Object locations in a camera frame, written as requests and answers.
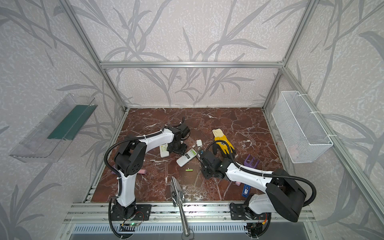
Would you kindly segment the red white remote control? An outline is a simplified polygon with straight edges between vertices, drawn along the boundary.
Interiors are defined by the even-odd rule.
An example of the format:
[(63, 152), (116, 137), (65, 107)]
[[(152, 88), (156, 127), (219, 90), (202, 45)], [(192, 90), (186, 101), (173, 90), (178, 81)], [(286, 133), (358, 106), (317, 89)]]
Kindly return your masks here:
[(194, 149), (191, 149), (188, 152), (186, 152), (183, 156), (181, 156), (179, 159), (177, 159), (177, 164), (179, 165), (179, 167), (183, 167), (185, 164), (187, 164), (190, 160), (192, 160), (196, 156), (197, 156), (197, 152)]

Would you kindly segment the white green-screen remote control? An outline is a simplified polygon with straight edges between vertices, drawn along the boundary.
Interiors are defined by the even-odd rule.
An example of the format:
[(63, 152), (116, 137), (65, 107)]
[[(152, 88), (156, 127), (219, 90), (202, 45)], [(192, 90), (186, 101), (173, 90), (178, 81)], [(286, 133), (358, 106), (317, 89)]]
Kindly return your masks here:
[(170, 156), (170, 153), (168, 151), (168, 144), (163, 144), (159, 147), (160, 149), (160, 156), (161, 158), (167, 158)]

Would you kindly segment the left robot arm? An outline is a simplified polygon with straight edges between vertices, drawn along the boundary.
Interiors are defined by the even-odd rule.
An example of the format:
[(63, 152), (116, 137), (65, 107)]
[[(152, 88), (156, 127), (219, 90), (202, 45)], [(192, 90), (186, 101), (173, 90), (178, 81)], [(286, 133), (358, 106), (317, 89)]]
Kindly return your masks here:
[(145, 155), (164, 144), (167, 152), (184, 155), (190, 128), (185, 123), (175, 127), (163, 127), (158, 132), (127, 138), (108, 148), (104, 154), (104, 164), (117, 175), (118, 193), (114, 205), (122, 212), (133, 211), (136, 206), (136, 176), (141, 170)]

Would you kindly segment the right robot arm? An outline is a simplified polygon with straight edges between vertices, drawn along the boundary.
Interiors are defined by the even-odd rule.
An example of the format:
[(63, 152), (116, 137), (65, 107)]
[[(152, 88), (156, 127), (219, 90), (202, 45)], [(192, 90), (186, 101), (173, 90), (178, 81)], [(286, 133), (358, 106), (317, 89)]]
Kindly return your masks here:
[(312, 203), (317, 190), (315, 185), (301, 177), (292, 176), (282, 169), (261, 171), (238, 164), (233, 159), (219, 159), (210, 151), (199, 151), (198, 159), (203, 176), (209, 180), (217, 178), (240, 182), (262, 192), (247, 197), (238, 213), (254, 220), (260, 215), (270, 217), (272, 213), (296, 223), (302, 208)]

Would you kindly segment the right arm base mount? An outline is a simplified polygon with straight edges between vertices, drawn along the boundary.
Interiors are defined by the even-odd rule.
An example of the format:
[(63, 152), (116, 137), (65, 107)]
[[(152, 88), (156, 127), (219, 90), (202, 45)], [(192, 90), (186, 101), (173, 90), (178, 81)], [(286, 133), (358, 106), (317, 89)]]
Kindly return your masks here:
[(249, 207), (245, 207), (243, 204), (230, 203), (229, 208), (231, 220), (269, 221), (271, 219), (270, 213), (256, 214)]

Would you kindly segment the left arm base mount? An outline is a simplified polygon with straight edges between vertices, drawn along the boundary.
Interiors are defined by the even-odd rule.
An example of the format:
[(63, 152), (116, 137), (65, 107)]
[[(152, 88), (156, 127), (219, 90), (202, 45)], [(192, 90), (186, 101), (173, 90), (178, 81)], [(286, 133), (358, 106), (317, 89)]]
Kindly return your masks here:
[(120, 210), (115, 205), (112, 205), (110, 211), (111, 221), (149, 221), (152, 205), (139, 204), (135, 207), (128, 209), (127, 211)]

